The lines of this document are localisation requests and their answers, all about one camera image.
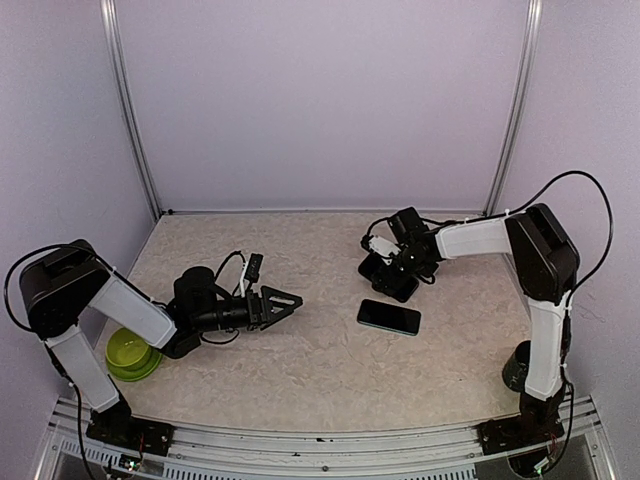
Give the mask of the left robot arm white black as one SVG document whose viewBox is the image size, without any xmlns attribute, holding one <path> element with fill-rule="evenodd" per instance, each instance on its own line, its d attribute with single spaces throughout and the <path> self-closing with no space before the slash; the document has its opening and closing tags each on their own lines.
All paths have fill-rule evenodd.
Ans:
<svg viewBox="0 0 640 480">
<path fill-rule="evenodd" d="M 24 331 L 44 343 L 61 376 L 71 382 L 95 413 L 102 430 L 121 445 L 140 434 L 137 418 L 97 360 L 79 325 L 92 309 L 138 335 L 170 359 L 198 348 L 203 333 L 266 330 L 303 304 L 300 296 L 262 286 L 254 292 L 261 258 L 253 255 L 241 271 L 242 293 L 232 295 L 205 266 L 187 269 L 173 285 L 173 299 L 154 301 L 102 258 L 85 240 L 41 247 L 22 256 L 5 278 L 16 278 L 26 310 Z"/>
</svg>

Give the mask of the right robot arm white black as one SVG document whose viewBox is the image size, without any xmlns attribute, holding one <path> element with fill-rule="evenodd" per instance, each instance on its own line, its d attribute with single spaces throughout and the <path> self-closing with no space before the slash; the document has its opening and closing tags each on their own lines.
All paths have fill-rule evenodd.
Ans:
<svg viewBox="0 0 640 480">
<path fill-rule="evenodd" d="M 362 248 L 378 262 L 373 288 L 396 296 L 409 279 L 431 279 L 440 263 L 479 255 L 511 256 L 531 322 L 529 367 L 524 391 L 547 401 L 561 389 L 567 349 L 565 318 L 577 285 L 578 251 L 551 209 L 537 203 L 493 218 L 447 220 L 429 228 L 408 207 L 384 218 L 394 238 L 372 232 Z"/>
</svg>

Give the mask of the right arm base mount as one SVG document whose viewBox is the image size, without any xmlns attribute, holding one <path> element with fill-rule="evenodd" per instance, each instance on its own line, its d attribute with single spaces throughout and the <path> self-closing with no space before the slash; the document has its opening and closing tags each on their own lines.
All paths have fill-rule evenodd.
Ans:
<svg viewBox="0 0 640 480">
<path fill-rule="evenodd" d="M 502 419 L 493 419 L 477 426 L 484 455 L 517 450 L 561 438 L 565 434 L 559 416 L 559 407 L 565 397 L 565 387 L 547 400 L 539 400 L 522 393 L 519 413 Z"/>
</svg>

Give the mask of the black phone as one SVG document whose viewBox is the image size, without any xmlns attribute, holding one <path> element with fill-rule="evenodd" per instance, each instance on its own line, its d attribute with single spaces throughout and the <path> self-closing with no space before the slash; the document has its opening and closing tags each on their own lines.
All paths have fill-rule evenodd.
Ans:
<svg viewBox="0 0 640 480">
<path fill-rule="evenodd" d="M 420 329 L 421 313 L 417 310 L 365 299 L 361 302 L 356 321 L 369 327 L 416 336 Z"/>
</svg>

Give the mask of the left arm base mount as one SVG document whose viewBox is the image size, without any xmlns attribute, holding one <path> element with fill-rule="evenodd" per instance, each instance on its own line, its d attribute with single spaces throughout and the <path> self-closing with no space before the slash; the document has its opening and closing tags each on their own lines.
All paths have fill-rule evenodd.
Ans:
<svg viewBox="0 0 640 480">
<path fill-rule="evenodd" d="M 128 403 L 121 400 L 103 412 L 92 410 L 86 435 L 138 453 L 166 457 L 174 432 L 169 423 L 133 416 Z"/>
</svg>

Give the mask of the black phone case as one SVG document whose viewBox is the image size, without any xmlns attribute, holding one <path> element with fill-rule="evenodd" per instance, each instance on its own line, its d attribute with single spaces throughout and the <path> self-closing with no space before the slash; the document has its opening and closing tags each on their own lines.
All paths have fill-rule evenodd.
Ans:
<svg viewBox="0 0 640 480">
<path fill-rule="evenodd" d="M 358 273 L 371 283 L 374 291 L 400 303 L 406 303 L 419 286 L 416 278 L 400 273 L 373 254 L 368 254 L 360 263 Z"/>
</svg>

